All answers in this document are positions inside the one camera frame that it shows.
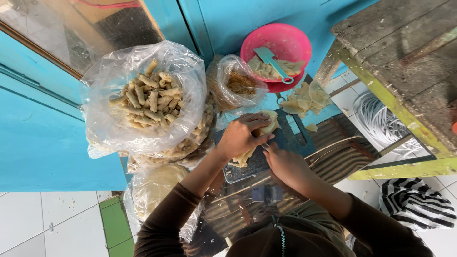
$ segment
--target pink bowl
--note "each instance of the pink bowl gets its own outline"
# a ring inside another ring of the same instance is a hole
[[[275,55],[274,59],[290,62],[304,61],[301,73],[303,73],[311,59],[311,43],[308,37],[303,31],[288,24],[273,23],[263,25],[251,32],[241,46],[241,59],[249,62],[255,56],[254,48],[258,47],[270,49]],[[281,79],[265,80],[254,74],[253,76],[265,82],[281,82]]]

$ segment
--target striped bag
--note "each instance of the striped bag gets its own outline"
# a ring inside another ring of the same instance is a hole
[[[451,202],[420,178],[396,178],[381,187],[382,212],[416,231],[451,229],[456,213]]]

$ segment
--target coiled wire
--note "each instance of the coiled wire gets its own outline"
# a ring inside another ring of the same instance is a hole
[[[357,121],[381,146],[387,147],[409,134],[409,130],[381,100],[372,93],[359,96],[352,106]],[[413,152],[423,147],[415,138],[392,150],[399,155],[397,160],[415,158]]]

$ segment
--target teal spatula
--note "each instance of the teal spatula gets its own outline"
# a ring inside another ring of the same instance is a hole
[[[254,52],[260,57],[260,59],[266,63],[271,64],[273,68],[279,73],[282,77],[282,82],[286,84],[291,84],[293,82],[293,78],[287,76],[287,74],[279,67],[278,63],[273,60],[273,56],[275,56],[268,48],[266,47],[259,47],[254,48]]]

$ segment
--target hand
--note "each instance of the hand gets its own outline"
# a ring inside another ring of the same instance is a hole
[[[269,117],[269,115],[263,115],[262,112],[246,113],[230,122],[221,141],[216,146],[216,150],[227,160],[230,160],[241,153],[247,152],[249,149],[266,143],[275,136],[273,134],[265,134],[256,138],[251,132],[254,129],[268,126],[271,123]]]
[[[276,142],[270,144],[269,151],[263,151],[273,173],[286,185],[303,194],[303,189],[319,176],[309,168],[303,156],[278,148]]]

